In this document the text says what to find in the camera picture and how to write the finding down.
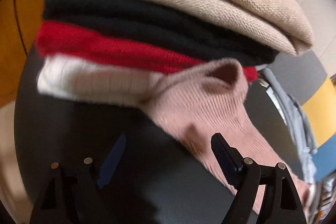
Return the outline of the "pink knit sweater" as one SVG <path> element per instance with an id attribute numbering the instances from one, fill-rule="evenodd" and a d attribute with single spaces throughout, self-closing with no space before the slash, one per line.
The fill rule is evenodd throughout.
<path id="1" fill-rule="evenodd" d="M 139 108 L 236 194 L 211 150 L 215 133 L 260 165 L 282 161 L 249 119 L 244 107 L 247 91 L 240 63 L 221 59 L 161 78 Z"/>

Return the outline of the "light blue grey garment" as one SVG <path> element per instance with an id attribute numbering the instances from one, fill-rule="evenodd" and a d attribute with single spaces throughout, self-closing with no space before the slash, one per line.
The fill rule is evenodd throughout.
<path id="1" fill-rule="evenodd" d="M 309 184 L 314 184 L 317 168 L 312 156 L 317 153 L 318 145 L 308 118 L 298 101 L 291 94 L 284 91 L 269 68 L 263 69 L 261 74 L 270 84 L 284 114 L 286 125 L 297 149 L 303 180 Z"/>

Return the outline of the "white folded sweater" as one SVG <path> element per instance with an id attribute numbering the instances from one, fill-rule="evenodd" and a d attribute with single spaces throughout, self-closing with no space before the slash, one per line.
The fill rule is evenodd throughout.
<path id="1" fill-rule="evenodd" d="M 37 89 L 40 94 L 65 100 L 135 107 L 163 77 L 158 72 L 57 54 L 46 57 Z"/>

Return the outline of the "grey yellow blue chair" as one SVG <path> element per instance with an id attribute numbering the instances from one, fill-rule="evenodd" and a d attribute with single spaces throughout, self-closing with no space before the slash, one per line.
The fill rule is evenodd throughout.
<path id="1" fill-rule="evenodd" d="M 269 69 L 308 118 L 318 145 L 315 180 L 322 180 L 335 170 L 335 87 L 313 51 L 296 57 L 280 53 Z"/>

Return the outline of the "red folded sweater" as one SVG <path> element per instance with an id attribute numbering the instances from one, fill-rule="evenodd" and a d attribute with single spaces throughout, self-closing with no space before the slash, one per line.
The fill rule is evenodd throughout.
<path id="1" fill-rule="evenodd" d="M 166 75 L 205 62 L 158 46 L 104 36 L 88 28 L 55 20 L 42 23 L 35 44 L 43 57 L 60 53 L 98 64 L 137 68 Z"/>

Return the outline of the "black folded sweater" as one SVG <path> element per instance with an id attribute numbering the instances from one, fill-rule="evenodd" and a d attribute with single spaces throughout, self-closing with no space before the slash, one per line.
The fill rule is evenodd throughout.
<path id="1" fill-rule="evenodd" d="M 148 1 L 45 0 L 43 19 L 76 24 L 203 61 L 234 58 L 244 66 L 257 66 L 273 63 L 279 53 L 248 36 Z"/>

